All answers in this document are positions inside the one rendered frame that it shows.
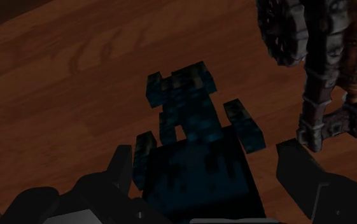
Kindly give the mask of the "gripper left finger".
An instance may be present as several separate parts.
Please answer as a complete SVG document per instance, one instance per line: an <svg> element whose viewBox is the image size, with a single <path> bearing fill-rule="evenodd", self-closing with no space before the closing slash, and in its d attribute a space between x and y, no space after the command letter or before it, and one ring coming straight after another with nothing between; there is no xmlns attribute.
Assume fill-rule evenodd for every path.
<svg viewBox="0 0 357 224"><path fill-rule="evenodd" d="M172 224L139 197L128 196L132 149L119 145L102 172L86 174L63 195L50 186L19 193L0 224Z"/></svg>

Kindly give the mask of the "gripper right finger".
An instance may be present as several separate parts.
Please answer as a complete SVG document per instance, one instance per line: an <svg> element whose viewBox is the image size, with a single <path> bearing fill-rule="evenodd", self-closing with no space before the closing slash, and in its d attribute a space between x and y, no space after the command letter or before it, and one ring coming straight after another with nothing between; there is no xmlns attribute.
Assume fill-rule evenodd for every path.
<svg viewBox="0 0 357 224"><path fill-rule="evenodd" d="M326 172L296 139L276 149L276 178L312 224L357 224L356 181Z"/></svg>

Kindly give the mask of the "dark blue blocky figure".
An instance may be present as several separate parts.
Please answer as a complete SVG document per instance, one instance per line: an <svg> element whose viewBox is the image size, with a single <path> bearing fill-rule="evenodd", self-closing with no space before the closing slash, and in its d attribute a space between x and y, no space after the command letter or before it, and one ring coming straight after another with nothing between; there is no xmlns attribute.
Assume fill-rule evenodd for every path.
<svg viewBox="0 0 357 224"><path fill-rule="evenodd" d="M163 77L149 75L146 98L161 107L159 135L136 138L133 180L149 205L173 224L194 218L264 218L248 153L265 147L263 133L240 100L224 103L229 125L221 125L205 63Z"/></svg>

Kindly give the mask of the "grey armoured warrior figure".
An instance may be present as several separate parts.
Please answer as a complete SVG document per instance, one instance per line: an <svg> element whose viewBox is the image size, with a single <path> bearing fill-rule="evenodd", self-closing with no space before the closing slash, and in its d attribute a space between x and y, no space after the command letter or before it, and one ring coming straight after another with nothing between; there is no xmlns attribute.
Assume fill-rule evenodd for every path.
<svg viewBox="0 0 357 224"><path fill-rule="evenodd" d="M297 139L313 152L357 138L357 0L256 0L258 27L280 66L304 63Z"/></svg>

